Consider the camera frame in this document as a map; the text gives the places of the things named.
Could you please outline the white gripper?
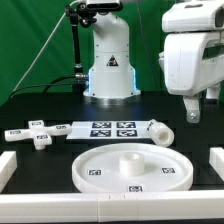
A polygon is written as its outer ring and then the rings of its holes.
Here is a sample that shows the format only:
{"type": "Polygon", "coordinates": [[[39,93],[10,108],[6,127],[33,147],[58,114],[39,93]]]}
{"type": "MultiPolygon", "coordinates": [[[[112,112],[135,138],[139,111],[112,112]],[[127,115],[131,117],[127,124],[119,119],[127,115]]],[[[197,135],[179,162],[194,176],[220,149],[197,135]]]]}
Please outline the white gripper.
{"type": "Polygon", "coordinates": [[[165,85],[172,95],[183,95],[186,120],[200,121],[199,96],[205,89],[207,99],[219,99],[220,89],[211,87],[224,80],[224,32],[169,34],[164,43],[163,66],[165,85]]]}

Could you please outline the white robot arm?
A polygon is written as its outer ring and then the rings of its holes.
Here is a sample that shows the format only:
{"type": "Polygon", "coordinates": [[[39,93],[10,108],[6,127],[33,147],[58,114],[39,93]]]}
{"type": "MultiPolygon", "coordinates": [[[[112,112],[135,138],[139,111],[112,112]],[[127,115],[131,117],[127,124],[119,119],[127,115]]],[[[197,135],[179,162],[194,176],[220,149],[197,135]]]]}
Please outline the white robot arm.
{"type": "MultiPolygon", "coordinates": [[[[86,0],[93,14],[94,64],[84,96],[102,104],[117,103],[140,94],[129,63],[129,26],[113,13],[121,0],[86,0]]],[[[200,121],[201,92],[218,99],[224,81],[224,0],[186,0],[162,17],[167,33],[159,64],[172,95],[183,98],[186,118],[200,121]]]]}

